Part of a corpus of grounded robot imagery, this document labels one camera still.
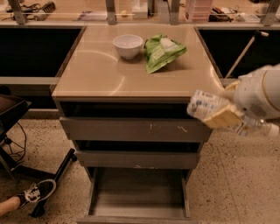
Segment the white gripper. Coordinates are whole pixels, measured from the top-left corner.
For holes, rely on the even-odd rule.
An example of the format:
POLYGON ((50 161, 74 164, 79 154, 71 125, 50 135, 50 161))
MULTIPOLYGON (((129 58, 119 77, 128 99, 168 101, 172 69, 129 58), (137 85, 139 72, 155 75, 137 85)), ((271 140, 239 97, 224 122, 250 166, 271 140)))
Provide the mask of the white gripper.
MULTIPOLYGON (((246 114, 256 119, 276 118, 276 69, 261 67, 240 76, 225 87, 234 91, 234 103, 246 114)), ((227 105, 203 119, 209 128, 218 129, 236 125, 242 121, 242 111, 235 105, 227 105)))

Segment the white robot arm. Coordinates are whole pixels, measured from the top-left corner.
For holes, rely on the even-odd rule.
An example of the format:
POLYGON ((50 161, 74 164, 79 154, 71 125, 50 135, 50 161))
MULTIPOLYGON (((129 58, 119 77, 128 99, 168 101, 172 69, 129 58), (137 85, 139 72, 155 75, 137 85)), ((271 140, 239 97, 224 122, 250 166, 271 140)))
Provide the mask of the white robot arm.
POLYGON ((219 94, 226 104, 202 122, 210 128, 254 127, 280 117, 280 65, 240 76, 219 94))

